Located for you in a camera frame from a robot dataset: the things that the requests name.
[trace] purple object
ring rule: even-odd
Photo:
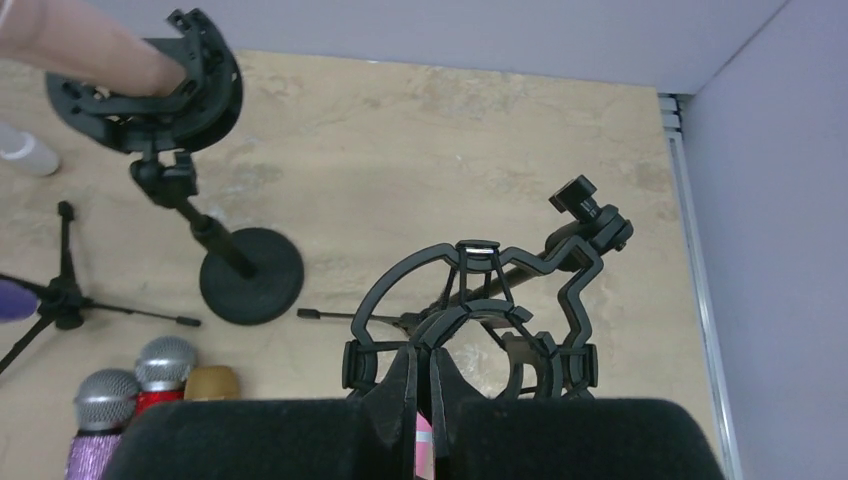
[[[38,307],[38,298],[29,290],[0,280],[0,323],[29,318]]]
[[[112,452],[121,443],[120,435],[76,436],[71,443],[65,480],[100,480],[112,458]]]

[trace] white wall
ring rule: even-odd
[[[746,480],[848,478],[848,2],[792,0],[685,147]]]
[[[785,0],[89,0],[146,36],[199,7],[231,46],[695,93]]]

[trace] marble floor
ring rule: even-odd
[[[354,311],[379,276],[408,254],[464,238],[531,252],[571,221],[548,196],[584,174],[601,203],[636,234],[585,291],[601,356],[597,396],[659,397],[683,405],[714,437],[700,329],[684,254],[656,92],[650,88],[403,64],[241,52],[246,100],[233,132],[195,155],[195,204],[235,230],[286,234],[306,262],[296,307]],[[51,328],[0,376],[0,478],[62,475],[76,430],[80,381],[131,368],[165,334],[190,340],[204,364],[239,374],[247,398],[335,397],[344,322],[293,311],[239,327],[203,304],[203,250],[175,213],[130,180],[132,156],[64,126],[42,74],[0,63],[0,118],[33,132],[64,164],[30,178],[0,164],[0,271],[47,281],[58,267],[56,203],[76,206],[73,251],[83,288],[103,301],[200,317],[192,330],[144,317],[93,313],[71,332]],[[447,270],[405,279],[378,313],[416,310]],[[567,277],[516,289],[531,331],[563,338],[555,295]],[[0,350],[32,324],[0,325]],[[401,339],[390,327],[382,339]],[[506,357],[481,329],[448,344],[472,384],[505,385]]]

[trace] microphone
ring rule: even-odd
[[[65,480],[99,480],[132,419],[139,393],[132,372],[105,369],[80,384],[74,407],[79,430],[71,442]]]
[[[194,401],[237,400],[241,398],[238,377],[224,365],[197,367],[186,382],[185,399]]]
[[[0,323],[26,320],[38,308],[38,298],[8,280],[0,280]]]
[[[135,376],[141,384],[135,414],[157,403],[182,400],[185,383],[197,365],[197,350],[179,337],[159,337],[141,349]]]

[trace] round stand base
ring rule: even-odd
[[[207,254],[200,267],[200,294],[222,319],[260,325],[291,308],[303,287],[303,258],[283,235],[265,228],[232,233],[233,243],[256,266],[244,279],[218,255]]]

